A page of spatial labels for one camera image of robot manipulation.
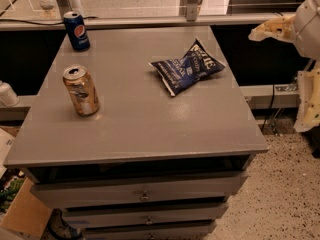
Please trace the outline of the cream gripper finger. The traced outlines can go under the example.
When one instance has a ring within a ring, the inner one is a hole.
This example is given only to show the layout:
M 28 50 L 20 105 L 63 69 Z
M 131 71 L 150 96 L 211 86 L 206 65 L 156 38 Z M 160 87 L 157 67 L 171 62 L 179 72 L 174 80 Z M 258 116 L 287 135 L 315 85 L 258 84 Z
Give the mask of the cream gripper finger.
M 300 104 L 294 124 L 297 132 L 306 132 L 320 125 L 320 68 L 298 72 Z
M 267 38 L 274 38 L 279 41 L 294 43 L 296 40 L 294 19 L 294 16 L 281 16 L 265 21 L 252 29 L 248 38 L 251 41 L 258 42 Z

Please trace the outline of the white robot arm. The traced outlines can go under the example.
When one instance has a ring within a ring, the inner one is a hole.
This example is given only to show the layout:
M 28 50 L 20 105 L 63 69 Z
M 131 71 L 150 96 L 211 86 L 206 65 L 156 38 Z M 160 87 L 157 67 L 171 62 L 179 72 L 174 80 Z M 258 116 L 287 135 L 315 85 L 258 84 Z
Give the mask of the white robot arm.
M 294 124 L 297 132 L 320 125 L 320 0 L 305 0 L 291 16 L 277 17 L 252 29 L 248 38 L 274 38 L 292 43 L 299 55 L 315 61 L 311 71 L 297 76 L 300 105 Z

